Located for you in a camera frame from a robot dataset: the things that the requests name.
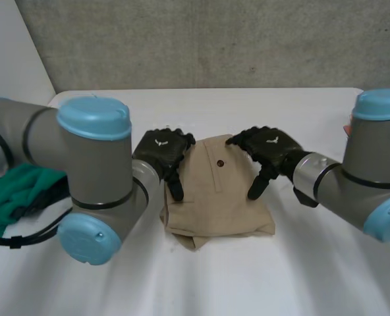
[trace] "white table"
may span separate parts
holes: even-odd
[[[130,90],[64,92],[111,96],[131,110],[132,139],[169,125],[197,139],[278,126],[307,150],[341,159],[343,125],[357,89]],[[390,244],[363,235],[334,214],[300,205],[285,178],[264,194],[273,237],[217,238],[192,253],[150,203],[120,252],[99,267],[71,259],[55,238],[0,248],[0,316],[390,315]],[[68,207],[62,201],[7,234],[42,228]]]

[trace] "black band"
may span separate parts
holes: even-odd
[[[145,199],[147,200],[147,204],[148,204],[150,197],[148,196],[147,189],[145,189],[145,186],[137,178],[133,177],[133,181],[143,191],[143,193],[145,195]],[[84,202],[78,201],[77,199],[74,199],[72,196],[70,198],[72,199],[72,202],[76,206],[80,207],[81,209],[91,209],[91,210],[95,211],[98,209],[112,209],[116,206],[119,206],[119,205],[125,203],[126,201],[128,201],[128,199],[131,197],[131,195],[132,195],[132,190],[127,195],[122,197],[121,199],[118,199],[117,201],[113,201],[113,202],[107,202],[107,203],[84,203]]]
[[[145,189],[145,186],[142,184],[141,181],[139,181],[137,178],[134,177],[134,182],[139,185],[139,187],[141,188],[141,190],[143,191],[144,195],[145,195],[145,199],[147,200],[147,205],[148,205],[148,202],[150,201],[150,196],[148,195],[148,192],[147,192],[147,189]]]
[[[374,181],[368,181],[361,178],[357,178],[350,173],[348,173],[346,170],[342,169],[341,173],[343,176],[348,178],[350,181],[355,182],[357,184],[360,184],[361,186],[368,186],[370,188],[377,188],[377,189],[386,189],[390,190],[390,183],[386,182],[374,182]]]
[[[329,173],[331,170],[333,170],[335,167],[338,167],[339,163],[333,163],[332,165],[329,165],[327,168],[325,168],[321,174],[317,177],[315,184],[314,184],[314,199],[318,201],[318,188],[321,184],[322,179],[326,176],[327,173]]]
[[[112,209],[112,208],[119,206],[119,205],[123,204],[124,202],[128,201],[128,199],[131,196],[132,196],[132,190],[127,195],[122,197],[121,199],[118,199],[117,201],[113,201],[113,202],[107,202],[107,203],[84,203],[84,202],[78,201],[77,199],[74,199],[72,196],[71,196],[71,199],[72,199],[72,202],[76,206],[80,207],[81,209],[91,209],[92,211],[96,211],[99,209]]]
[[[25,130],[24,130],[24,133],[22,134],[22,151],[24,152],[25,154],[25,157],[27,158],[27,160],[33,164],[33,165],[37,165],[37,163],[34,161],[34,159],[32,158],[31,156],[31,152],[30,152],[30,148],[28,147],[28,135],[30,133],[30,130],[31,130],[31,125],[32,123],[36,120],[36,118],[42,114],[43,112],[46,112],[48,110],[53,110],[52,107],[44,107],[43,109],[35,112],[31,117],[30,119],[28,120],[28,122],[26,123],[26,126],[25,126]]]
[[[3,153],[5,154],[5,158],[6,161],[8,162],[9,168],[12,168],[14,163],[13,154],[7,142],[3,139],[2,135],[0,135],[0,148],[3,150]]]

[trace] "white wall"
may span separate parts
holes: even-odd
[[[14,0],[0,0],[0,97],[47,105],[55,91]]]

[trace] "gray robot arm segment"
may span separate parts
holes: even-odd
[[[84,98],[59,112],[0,99],[0,176],[21,163],[65,171],[73,210],[59,239],[73,258],[103,264],[146,209],[159,177],[132,161],[128,109],[119,101]]]
[[[294,187],[361,231],[390,241],[390,90],[358,96],[343,164],[311,153]]]

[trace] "green cloth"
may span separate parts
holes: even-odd
[[[62,171],[20,165],[0,178],[0,237],[6,226],[17,222],[11,214],[17,207],[29,206],[36,196],[65,176]]]

